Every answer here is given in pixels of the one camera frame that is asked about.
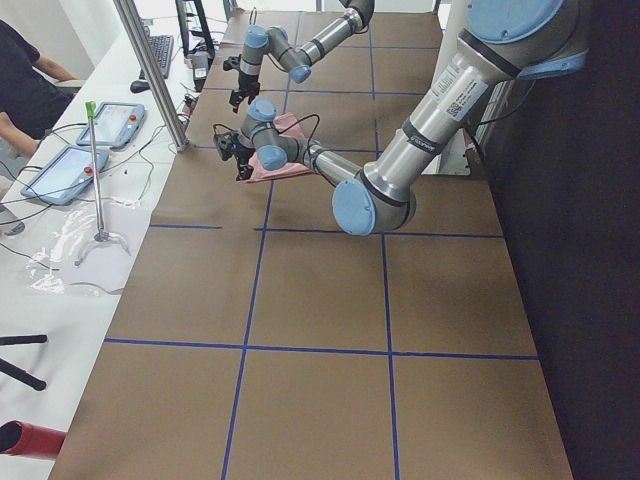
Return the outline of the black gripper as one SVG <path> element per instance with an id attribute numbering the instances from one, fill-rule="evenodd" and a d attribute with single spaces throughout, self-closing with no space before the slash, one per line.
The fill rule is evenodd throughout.
<path id="1" fill-rule="evenodd" d="M 237 164 L 237 181 L 247 181 L 251 178 L 253 167 L 250 159 L 253 156 L 253 147 L 249 144 L 244 134 L 239 130 L 229 129 L 219 133 L 214 128 L 214 142 L 223 161 L 234 157 Z"/>
<path id="2" fill-rule="evenodd" d="M 237 113 L 240 104 L 244 100 L 251 104 L 260 93 L 259 75 L 261 64 L 247 62 L 241 55 L 229 56 L 223 62 L 223 70 L 235 70 L 238 72 L 238 86 L 232 90 L 229 98 L 232 111 Z"/>

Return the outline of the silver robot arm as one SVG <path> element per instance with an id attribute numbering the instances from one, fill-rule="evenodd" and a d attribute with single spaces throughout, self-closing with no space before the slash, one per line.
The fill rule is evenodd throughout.
<path id="1" fill-rule="evenodd" d="M 289 78 L 300 84 L 312 73 L 312 67 L 349 37 L 365 31 L 373 17 L 373 0 L 343 1 L 344 13 L 302 46 L 291 44 L 281 26 L 248 26 L 242 52 L 223 62 L 225 71 L 238 72 L 238 85 L 231 91 L 229 104 L 237 112 L 243 101 L 253 102 L 260 93 L 259 76 L 263 59 L 271 56 Z"/>
<path id="2" fill-rule="evenodd" d="M 248 104 L 241 126 L 216 135 L 223 159 L 235 158 L 241 178 L 256 157 L 263 168 L 298 163 L 334 188 L 332 210 L 339 227 L 351 235 L 396 230 L 416 208 L 412 184 L 460 130 L 485 92 L 514 79 L 535 80 L 579 70 L 588 52 L 592 5 L 588 1 L 471 1 L 450 63 L 432 83 L 380 157 L 357 166 L 311 139 L 281 134 L 275 106 L 260 94 L 262 61 L 273 56 L 296 82 L 312 66 L 373 17 L 370 1 L 348 1 L 344 13 L 301 47 L 280 27 L 251 25 L 242 52 L 224 61 L 238 74 L 230 104 Z"/>

